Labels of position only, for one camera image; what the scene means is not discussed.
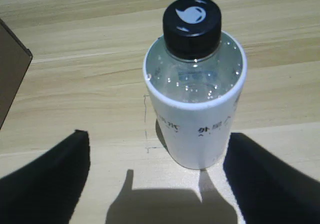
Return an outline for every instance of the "cap logo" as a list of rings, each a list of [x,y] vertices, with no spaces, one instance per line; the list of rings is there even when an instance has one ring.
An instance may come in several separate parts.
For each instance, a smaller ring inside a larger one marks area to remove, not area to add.
[[[200,6],[190,6],[185,10],[175,9],[179,18],[188,24],[197,24],[206,18],[206,11]]]

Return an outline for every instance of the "black object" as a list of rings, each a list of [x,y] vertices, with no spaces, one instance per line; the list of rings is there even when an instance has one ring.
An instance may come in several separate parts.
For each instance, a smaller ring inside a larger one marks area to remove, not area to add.
[[[320,223],[320,183],[232,133],[223,164],[247,224]]]
[[[0,179],[1,224],[67,224],[90,168],[89,136],[73,134]]]
[[[211,0],[176,0],[163,14],[167,49],[178,58],[200,59],[220,43],[221,11]]]

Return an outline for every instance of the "wooden table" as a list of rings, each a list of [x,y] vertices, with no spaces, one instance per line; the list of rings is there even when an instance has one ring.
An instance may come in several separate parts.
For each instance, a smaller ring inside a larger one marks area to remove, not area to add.
[[[91,169],[71,223],[104,223],[128,169],[136,194],[158,188],[200,196],[199,172],[162,147],[144,98],[143,58],[172,1],[0,0],[0,17],[34,54],[0,131],[0,176],[81,129],[89,131]],[[320,0],[215,1],[249,65],[232,130],[320,181]],[[221,163],[208,173],[215,186],[208,188],[243,222]],[[172,203],[187,203],[183,196]],[[173,210],[170,203],[159,205]]]

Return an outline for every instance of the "cardboard box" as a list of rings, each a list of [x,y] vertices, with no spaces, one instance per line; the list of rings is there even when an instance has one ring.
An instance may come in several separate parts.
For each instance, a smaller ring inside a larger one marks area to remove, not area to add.
[[[0,19],[0,129],[33,58]]]

